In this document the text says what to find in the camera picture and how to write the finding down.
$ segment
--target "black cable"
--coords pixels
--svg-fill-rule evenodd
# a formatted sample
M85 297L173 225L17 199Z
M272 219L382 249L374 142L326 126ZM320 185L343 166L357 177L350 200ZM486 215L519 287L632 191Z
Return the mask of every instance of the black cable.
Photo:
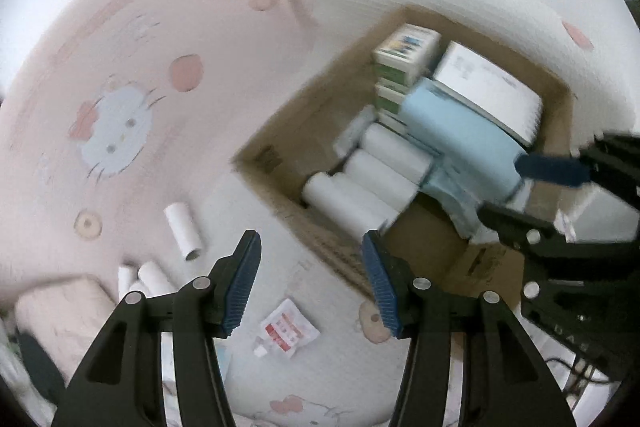
M564 365L564 367L566 367L571 374L575 375L576 377L578 377L581 380L585 380L589 383L594 383L596 385L607 385L608 383L611 383L611 381L607 378L591 378L591 377L587 377L585 376L584 372L586 371L587 367L585 365L585 368L582 371L577 371L575 367L573 367L570 363L568 363L566 360L563 359L558 359L556 357L552 357L551 359L546 359L545 363L549 363L549 362L558 362L561 365Z

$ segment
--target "white pouch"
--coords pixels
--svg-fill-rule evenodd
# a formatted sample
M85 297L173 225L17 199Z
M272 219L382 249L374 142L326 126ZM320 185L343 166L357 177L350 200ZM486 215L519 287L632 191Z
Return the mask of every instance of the white pouch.
M269 351L283 353L291 358L299 347L316 340L320 331L306 320L291 299L282 304L260 323L258 344L254 355L263 357Z

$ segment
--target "stacked small box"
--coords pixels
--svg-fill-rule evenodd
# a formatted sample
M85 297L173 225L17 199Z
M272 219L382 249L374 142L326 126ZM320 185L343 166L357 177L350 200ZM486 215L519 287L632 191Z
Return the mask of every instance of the stacked small box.
M438 53L439 42L438 32L405 24L374 50L379 116L399 120L402 100Z

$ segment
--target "clear plastic packaging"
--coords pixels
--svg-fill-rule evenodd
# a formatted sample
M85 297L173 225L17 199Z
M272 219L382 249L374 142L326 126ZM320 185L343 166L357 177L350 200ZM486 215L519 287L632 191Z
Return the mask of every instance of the clear plastic packaging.
M306 346L320 335L291 299L285 299L276 310L260 323L260 333L254 344L254 355L263 357L269 352L291 358L298 348Z

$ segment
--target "white paper roll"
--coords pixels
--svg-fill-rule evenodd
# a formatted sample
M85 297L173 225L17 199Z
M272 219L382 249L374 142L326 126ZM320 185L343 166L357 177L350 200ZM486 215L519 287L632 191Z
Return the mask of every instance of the white paper roll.
M365 131L360 147L416 185L422 183L433 163L426 152L379 123Z
M153 295L151 295L151 291L149 290L149 288L147 288L140 279L136 279L135 281L133 281L133 284L129 287L129 292L143 293L145 297L149 299L153 297Z
M138 277L149 288L152 297L175 293L177 288L171 284L164 272L153 261L143 264L138 271Z
M362 149L347 160L344 173L398 212L403 212L418 193L418 185Z
M129 288L138 278L138 268L130 264L121 264L118 266L118 300L122 301L124 296L129 293Z
M361 187L348 177L344 172L336 172L331 179L338 190L341 190L347 197L354 200L359 206L368 208L371 212L382 216L385 219L385 230L388 229L398 219L399 212L389 206L373 192Z
M191 218L189 205L172 203L164 210L180 253L185 261L190 261L200 254L204 248L198 229Z
M324 172L309 178L302 199L318 209L359 243L369 230L382 230L385 219L362 207L339 190Z

